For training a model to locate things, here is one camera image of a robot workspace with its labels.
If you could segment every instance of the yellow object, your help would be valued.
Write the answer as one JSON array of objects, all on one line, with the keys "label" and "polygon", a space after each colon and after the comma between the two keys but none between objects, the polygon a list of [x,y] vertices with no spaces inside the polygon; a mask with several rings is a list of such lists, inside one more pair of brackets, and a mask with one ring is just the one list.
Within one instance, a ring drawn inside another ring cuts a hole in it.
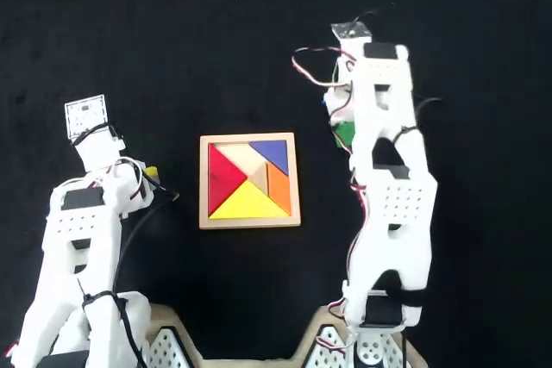
[{"label": "yellow object", "polygon": [[254,219],[289,215],[253,183],[246,180],[228,197],[210,219]]},{"label": "yellow object", "polygon": [[229,159],[246,176],[254,174],[267,161],[248,143],[215,144],[215,148]]},{"label": "yellow object", "polygon": [[155,165],[146,167],[146,174],[151,178],[159,176],[159,173],[157,172],[157,167]]}]

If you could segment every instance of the purple triangle piece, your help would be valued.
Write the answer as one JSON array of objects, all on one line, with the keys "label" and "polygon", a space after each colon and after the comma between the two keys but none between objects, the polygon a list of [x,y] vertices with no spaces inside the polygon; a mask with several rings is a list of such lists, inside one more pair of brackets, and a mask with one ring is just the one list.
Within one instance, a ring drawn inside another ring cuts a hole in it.
[{"label": "purple triangle piece", "polygon": [[287,171],[287,141],[250,141],[249,145],[265,159],[276,165],[286,176]]}]

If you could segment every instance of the black cable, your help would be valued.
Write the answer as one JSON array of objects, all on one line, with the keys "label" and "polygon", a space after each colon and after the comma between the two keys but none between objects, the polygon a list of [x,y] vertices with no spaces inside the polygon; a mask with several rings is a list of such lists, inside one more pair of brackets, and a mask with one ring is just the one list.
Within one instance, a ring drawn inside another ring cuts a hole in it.
[{"label": "black cable", "polygon": [[425,107],[428,103],[440,103],[442,102],[442,98],[426,98],[421,103],[419,103],[416,108],[414,109],[414,117],[416,118],[416,122],[418,122],[418,116],[420,114],[420,111]]},{"label": "black cable", "polygon": [[115,127],[113,127],[113,124],[111,124],[110,122],[102,122],[101,124],[98,124],[90,129],[87,129],[85,131],[83,131],[75,141],[72,142],[72,146],[73,147],[76,147],[78,144],[80,144],[81,142],[83,142],[84,140],[86,140],[86,138],[88,138],[88,136],[92,133],[95,133],[96,131],[98,131],[99,129],[102,129],[102,128],[105,128],[105,127],[109,127],[110,129],[110,132],[111,132],[111,135],[113,135],[114,137],[117,137],[119,138],[120,135],[117,133],[117,131],[115,130]]},{"label": "black cable", "polygon": [[354,25],[356,25],[356,23],[363,17],[363,16],[366,16],[366,15],[373,15],[373,16],[376,16],[376,11],[374,9],[368,9],[368,10],[365,10],[363,11],[361,14],[359,14],[355,19],[353,19],[351,21],[351,24],[349,25],[347,31],[345,32],[346,34],[348,34],[352,28],[354,28]]},{"label": "black cable", "polygon": [[[442,102],[442,98],[433,97],[433,98],[426,98],[421,103],[419,103],[416,106],[416,108],[414,109],[414,118],[416,119],[416,123],[418,123],[418,118],[419,118],[419,115],[420,115],[420,111],[423,109],[423,107],[425,107],[428,103],[440,103],[440,102]],[[408,134],[410,131],[414,131],[416,129],[417,129],[416,125],[414,125],[412,127],[401,127],[398,134],[395,135],[395,138],[393,138],[393,140],[392,140],[393,145],[395,145],[397,143],[398,139],[402,135]]]},{"label": "black cable", "polygon": [[153,180],[151,177],[149,177],[145,171],[141,171],[142,176],[156,189],[161,190],[172,197],[173,200],[176,200],[175,197],[178,198],[179,193],[173,190],[169,190],[167,187],[164,187],[163,185],[157,183],[155,180]]},{"label": "black cable", "polygon": [[117,263],[117,268],[115,269],[115,276],[113,277],[113,291],[117,292],[117,283],[119,281],[119,273],[122,267],[122,262],[125,258],[125,255],[127,251],[129,250],[130,245],[132,244],[132,241],[136,237],[136,235],[140,232],[140,229],[144,227],[144,224],[147,222],[147,220],[157,213],[159,210],[161,210],[163,207],[167,206],[167,204],[172,203],[176,200],[178,196],[173,198],[167,198],[163,202],[157,204],[155,207],[150,207],[149,211],[141,217],[141,219],[136,223],[136,225],[130,230],[129,237],[125,241],[124,246],[121,249],[121,254],[119,255],[119,261]]},{"label": "black cable", "polygon": [[83,310],[85,309],[86,306],[95,302],[100,297],[111,296],[111,298],[113,299],[113,302],[115,302],[115,306],[117,306],[117,309],[119,309],[119,314],[121,315],[122,324],[124,326],[124,332],[127,335],[130,347],[132,348],[132,352],[135,355],[136,359],[138,360],[138,366],[140,366],[140,368],[147,368],[146,362],[144,361],[144,358],[141,356],[140,350],[136,345],[135,338],[134,336],[132,336],[132,329],[130,328],[129,315],[127,314],[127,309],[125,306],[127,303],[127,300],[117,296],[117,294],[111,290],[104,290],[103,292],[97,293],[94,296],[90,294],[85,294],[84,292],[83,294],[84,294]]},{"label": "black cable", "polygon": [[402,337],[403,337],[403,368],[406,368],[406,335],[405,335],[405,329],[403,329]]},{"label": "black cable", "polygon": [[391,141],[392,144],[393,144],[393,145],[397,144],[398,139],[399,139],[402,135],[408,134],[410,131],[415,131],[415,130],[417,130],[417,126],[415,126],[415,125],[412,126],[412,127],[401,127],[401,128],[400,128],[400,131],[398,132],[398,134],[395,135],[395,138],[393,138],[393,141]]}]

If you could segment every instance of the wooden frame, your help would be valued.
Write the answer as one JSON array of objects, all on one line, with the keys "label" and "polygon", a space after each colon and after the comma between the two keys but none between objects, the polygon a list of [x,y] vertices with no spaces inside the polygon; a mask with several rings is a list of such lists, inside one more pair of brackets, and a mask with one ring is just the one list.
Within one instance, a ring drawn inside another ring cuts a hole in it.
[{"label": "wooden frame", "polygon": [[[208,215],[209,144],[243,143],[250,141],[285,140],[287,143],[288,177],[292,214],[289,217],[254,219],[214,219]],[[293,133],[203,135],[199,139],[199,228],[274,228],[301,224],[295,138]]]}]

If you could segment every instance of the yellow triangle piece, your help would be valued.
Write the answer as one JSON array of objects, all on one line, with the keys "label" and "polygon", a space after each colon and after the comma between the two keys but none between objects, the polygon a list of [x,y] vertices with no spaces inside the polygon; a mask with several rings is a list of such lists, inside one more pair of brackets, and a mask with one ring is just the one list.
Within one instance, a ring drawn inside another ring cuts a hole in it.
[{"label": "yellow triangle piece", "polygon": [[289,217],[278,204],[246,180],[221,204],[210,219]]}]

